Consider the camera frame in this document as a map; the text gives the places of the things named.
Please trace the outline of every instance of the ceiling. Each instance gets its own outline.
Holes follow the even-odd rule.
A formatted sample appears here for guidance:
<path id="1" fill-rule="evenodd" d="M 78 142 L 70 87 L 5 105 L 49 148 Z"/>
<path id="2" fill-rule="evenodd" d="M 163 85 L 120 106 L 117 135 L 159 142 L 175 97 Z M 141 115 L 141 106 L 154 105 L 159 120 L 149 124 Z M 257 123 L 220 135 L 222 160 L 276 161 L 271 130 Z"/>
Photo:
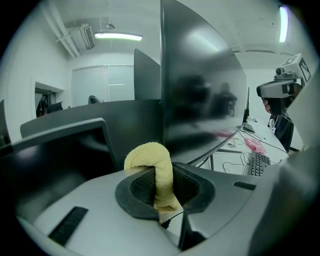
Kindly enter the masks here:
<path id="1" fill-rule="evenodd" d="M 100 29 L 99 18 L 102 17 L 103 29 L 108 23 L 112 23 L 115 31 L 142 35 L 149 47 L 153 44 L 154 48 L 158 48 L 160 55 L 160 0 L 55 0 L 55 2 L 66 26 L 70 27 L 79 20 L 87 20 L 92 30 L 97 32 Z M 305 46 L 304 40 L 300 39 L 301 35 L 293 31 L 297 19 L 290 20 L 287 41 L 279 43 L 281 25 L 279 3 L 274 0 L 179 0 L 179 2 L 209 22 L 235 52 L 265 51 L 294 55 L 301 52 Z"/>

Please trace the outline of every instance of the desk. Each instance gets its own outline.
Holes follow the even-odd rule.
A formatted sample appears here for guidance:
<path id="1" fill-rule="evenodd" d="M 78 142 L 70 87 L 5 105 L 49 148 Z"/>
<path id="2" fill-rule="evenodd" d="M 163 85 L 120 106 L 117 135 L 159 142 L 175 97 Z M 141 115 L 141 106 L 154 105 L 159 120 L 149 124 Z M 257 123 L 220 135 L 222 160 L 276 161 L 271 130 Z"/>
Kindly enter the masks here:
<path id="1" fill-rule="evenodd" d="M 258 123 L 258 122 L 253 122 L 253 121 L 250 121 L 248 122 L 250 125 L 252 125 L 255 133 L 258 135 L 258 137 L 262 137 L 262 141 L 263 142 L 266 142 L 270 145 L 273 145 L 279 149 L 282 149 L 283 151 L 286 151 L 284 149 L 284 147 L 282 146 L 282 144 L 280 143 L 280 141 L 278 140 L 278 138 L 272 133 L 272 131 L 265 125 L 265 124 L 262 124 L 262 123 Z M 238 132 L 233 138 L 237 138 L 239 140 L 241 140 L 242 142 L 244 141 L 244 138 L 242 136 L 244 136 L 245 138 L 248 138 L 248 139 L 253 139 L 250 135 L 244 133 L 244 132 Z M 239 145 L 241 142 L 238 141 L 237 139 L 235 139 L 235 143 L 236 143 L 236 147 L 235 148 L 230 148 L 229 146 L 227 146 L 227 144 L 225 146 L 222 147 L 222 149 L 226 149 L 226 150 L 235 150 L 235 151 L 241 151 L 241 152 L 247 152 L 248 154 L 246 155 L 249 155 L 251 153 L 251 149 L 244 143 L 244 144 L 241 144 Z M 278 163 L 280 160 L 283 160 L 285 158 L 288 157 L 288 154 L 286 154 L 285 152 L 282 152 L 281 150 L 275 148 L 275 147 L 272 147 L 270 145 L 267 145 L 265 143 L 262 143 L 261 144 L 263 145 L 263 147 L 265 148 L 266 150 L 266 156 L 270 158 L 270 160 L 274 163 Z M 233 164 L 241 164 L 241 159 L 240 159 L 240 153 L 223 153 L 223 152 L 215 152 L 213 154 L 213 162 L 214 162 L 214 170 L 217 171 L 217 172 L 224 172 L 224 169 L 223 169 L 223 163 L 224 162 L 230 162 L 230 163 L 233 163 Z M 209 169 L 210 167 L 210 164 L 207 163 L 207 164 L 204 164 L 202 166 L 202 168 L 206 168 L 206 169 Z M 232 174 L 238 174 L 238 175 L 241 175 L 244 171 L 244 168 L 243 166 L 241 165 L 232 165 L 232 164 L 228 164 L 226 163 L 224 165 L 224 167 L 226 169 L 228 169 L 230 171 L 230 173 Z M 249 171 L 249 167 L 250 165 L 248 165 L 246 168 L 245 168 L 245 174 L 248 173 Z"/>

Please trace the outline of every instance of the ceiling pipe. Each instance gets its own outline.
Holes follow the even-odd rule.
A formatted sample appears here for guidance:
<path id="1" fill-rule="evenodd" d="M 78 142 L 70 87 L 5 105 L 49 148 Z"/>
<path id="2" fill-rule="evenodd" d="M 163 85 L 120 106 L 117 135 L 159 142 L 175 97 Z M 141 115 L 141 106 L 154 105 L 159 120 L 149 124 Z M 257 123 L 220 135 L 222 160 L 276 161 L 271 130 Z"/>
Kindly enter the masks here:
<path id="1" fill-rule="evenodd" d="M 60 14 L 57 10 L 56 4 L 53 0 L 49 0 L 49 7 L 51 9 L 52 15 L 56 21 L 56 23 L 58 24 L 58 27 L 60 28 L 64 39 L 67 41 L 67 43 L 70 45 L 71 49 L 74 51 L 76 56 L 80 56 L 80 53 L 78 51 L 78 49 L 76 48 L 74 42 L 72 42 L 71 38 L 69 37 L 69 33 L 66 30 L 66 27 L 64 25 L 64 23 L 62 22 L 62 19 L 60 17 Z"/>
<path id="2" fill-rule="evenodd" d="M 44 3 L 40 4 L 42 13 L 46 19 L 46 21 L 48 22 L 50 28 L 52 29 L 52 31 L 55 33 L 56 37 L 58 38 L 58 40 L 62 37 L 60 31 L 57 29 L 56 25 L 54 24 L 54 22 L 52 21 L 49 12 L 45 6 Z M 68 53 L 72 56 L 72 58 L 75 58 L 76 55 L 74 54 L 74 52 L 71 50 L 70 46 L 66 43 L 66 41 L 64 40 L 60 40 L 62 45 L 64 46 L 64 48 L 68 51 Z"/>

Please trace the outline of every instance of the air conditioner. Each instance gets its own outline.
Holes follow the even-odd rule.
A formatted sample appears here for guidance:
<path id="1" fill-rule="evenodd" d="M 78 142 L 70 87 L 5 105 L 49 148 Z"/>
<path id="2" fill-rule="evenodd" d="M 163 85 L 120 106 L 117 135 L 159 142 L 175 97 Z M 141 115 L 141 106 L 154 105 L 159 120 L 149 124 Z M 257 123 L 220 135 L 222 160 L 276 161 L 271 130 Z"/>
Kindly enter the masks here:
<path id="1" fill-rule="evenodd" d="M 95 47 L 94 35 L 89 24 L 82 24 L 74 28 L 70 34 L 79 51 L 89 50 Z"/>

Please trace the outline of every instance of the white desk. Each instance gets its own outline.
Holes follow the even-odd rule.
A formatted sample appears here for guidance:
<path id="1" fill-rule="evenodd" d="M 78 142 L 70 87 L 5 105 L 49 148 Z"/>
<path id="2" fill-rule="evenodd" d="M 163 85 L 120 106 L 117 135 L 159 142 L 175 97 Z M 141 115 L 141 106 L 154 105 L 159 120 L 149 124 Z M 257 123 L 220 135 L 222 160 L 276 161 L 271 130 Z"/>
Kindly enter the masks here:
<path id="1" fill-rule="evenodd" d="M 253 122 L 253 121 L 250 121 L 249 124 L 252 125 L 252 127 L 253 127 L 255 133 L 258 135 L 258 137 L 259 136 L 262 137 L 261 138 L 262 142 L 266 142 L 266 143 L 273 145 L 279 149 L 282 149 L 283 151 L 286 151 L 284 149 L 284 147 L 282 146 L 282 144 L 280 143 L 280 141 L 278 140 L 278 138 L 272 133 L 272 131 L 265 124 Z M 244 142 L 244 138 L 239 133 L 241 133 L 241 135 L 244 136 L 245 138 L 253 139 L 250 135 L 248 135 L 244 132 L 241 132 L 241 131 L 238 132 L 236 134 L 236 136 L 234 136 L 233 138 L 240 139 L 242 142 Z M 237 139 L 234 140 L 236 143 L 235 148 L 230 148 L 229 146 L 225 145 L 222 147 L 222 149 L 247 152 L 248 154 L 246 154 L 246 155 L 249 155 L 252 150 L 245 143 L 239 145 L 241 142 L 238 141 Z M 288 155 L 285 152 L 282 152 L 281 150 L 279 150 L 275 147 L 272 147 L 270 145 L 267 145 L 265 143 L 262 143 L 262 142 L 261 142 L 261 144 L 263 145 L 263 147 L 266 150 L 265 155 L 267 157 L 269 157 L 272 162 L 278 163 L 280 160 L 283 160 L 288 157 Z M 241 164 L 242 162 L 240 159 L 240 155 L 241 155 L 240 153 L 215 152 L 213 154 L 214 170 L 217 172 L 224 172 L 223 163 L 225 163 L 225 162 L 230 162 L 233 164 Z M 210 166 L 209 163 L 207 163 L 207 164 L 204 164 L 202 166 L 202 168 L 209 169 L 209 166 Z M 241 175 L 244 171 L 244 167 L 241 165 L 232 165 L 232 164 L 226 163 L 224 165 L 224 167 L 226 169 L 228 169 L 230 171 L 230 173 L 232 173 L 232 174 Z M 246 167 L 245 174 L 248 173 L 249 167 L 250 167 L 249 165 Z"/>

